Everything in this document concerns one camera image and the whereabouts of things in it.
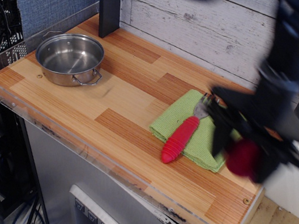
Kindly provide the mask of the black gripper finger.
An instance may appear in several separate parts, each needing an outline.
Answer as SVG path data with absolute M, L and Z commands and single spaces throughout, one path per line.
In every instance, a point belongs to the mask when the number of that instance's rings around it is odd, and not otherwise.
M 275 172 L 280 165 L 280 156 L 276 153 L 269 152 L 264 148 L 261 148 L 260 156 L 255 166 L 253 174 L 253 182 L 262 184 L 268 179 L 268 177 Z
M 233 126 L 221 118 L 214 119 L 215 129 L 213 133 L 212 156 L 222 153 L 231 141 Z

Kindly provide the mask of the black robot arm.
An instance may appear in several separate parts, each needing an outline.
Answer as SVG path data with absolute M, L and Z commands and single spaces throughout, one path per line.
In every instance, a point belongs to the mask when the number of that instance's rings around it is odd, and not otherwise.
M 299 0 L 278 0 L 275 34 L 251 94 L 223 87 L 212 93 L 212 155 L 225 155 L 230 172 L 264 183 L 281 164 L 299 168 L 299 117 L 291 101 L 299 93 Z

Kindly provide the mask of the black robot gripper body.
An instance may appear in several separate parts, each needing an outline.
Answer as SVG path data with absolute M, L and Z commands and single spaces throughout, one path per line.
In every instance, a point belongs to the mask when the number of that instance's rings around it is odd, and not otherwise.
M 267 62 L 262 62 L 259 74 L 259 84 L 252 94 L 220 86 L 211 88 L 225 106 L 211 103 L 210 116 L 224 119 L 244 138 L 278 154 L 281 163 L 299 168 L 299 151 L 294 145 L 299 143 L 299 118 L 291 106 L 299 81 L 277 73 Z

